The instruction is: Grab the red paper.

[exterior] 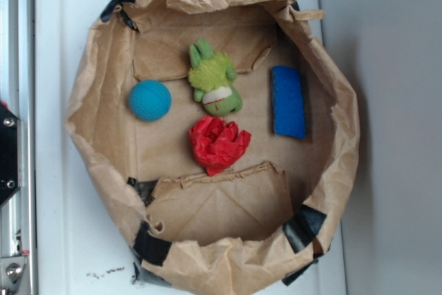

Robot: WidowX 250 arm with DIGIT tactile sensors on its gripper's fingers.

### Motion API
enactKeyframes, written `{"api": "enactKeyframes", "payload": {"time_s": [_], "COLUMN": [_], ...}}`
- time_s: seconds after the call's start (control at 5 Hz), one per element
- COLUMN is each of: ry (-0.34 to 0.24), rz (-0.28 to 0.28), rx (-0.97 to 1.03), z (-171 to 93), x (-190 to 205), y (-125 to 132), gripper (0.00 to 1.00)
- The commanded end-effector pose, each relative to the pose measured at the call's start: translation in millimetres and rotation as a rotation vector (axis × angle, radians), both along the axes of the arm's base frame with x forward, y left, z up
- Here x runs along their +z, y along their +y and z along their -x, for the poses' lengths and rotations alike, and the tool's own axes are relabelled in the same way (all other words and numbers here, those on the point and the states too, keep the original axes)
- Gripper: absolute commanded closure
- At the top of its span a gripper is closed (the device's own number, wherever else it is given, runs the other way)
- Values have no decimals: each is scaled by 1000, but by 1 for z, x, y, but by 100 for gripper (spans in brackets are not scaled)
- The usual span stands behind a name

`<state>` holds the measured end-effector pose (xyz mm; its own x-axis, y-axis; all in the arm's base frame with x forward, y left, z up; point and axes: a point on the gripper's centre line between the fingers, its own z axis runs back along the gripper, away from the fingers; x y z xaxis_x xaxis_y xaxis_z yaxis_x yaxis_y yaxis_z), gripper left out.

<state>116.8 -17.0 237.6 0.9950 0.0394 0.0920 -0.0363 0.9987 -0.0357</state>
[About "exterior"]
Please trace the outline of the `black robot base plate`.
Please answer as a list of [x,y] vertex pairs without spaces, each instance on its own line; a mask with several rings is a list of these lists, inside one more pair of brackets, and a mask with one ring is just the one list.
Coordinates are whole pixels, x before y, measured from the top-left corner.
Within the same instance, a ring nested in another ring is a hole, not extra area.
[[19,124],[18,117],[1,102],[1,207],[19,189]]

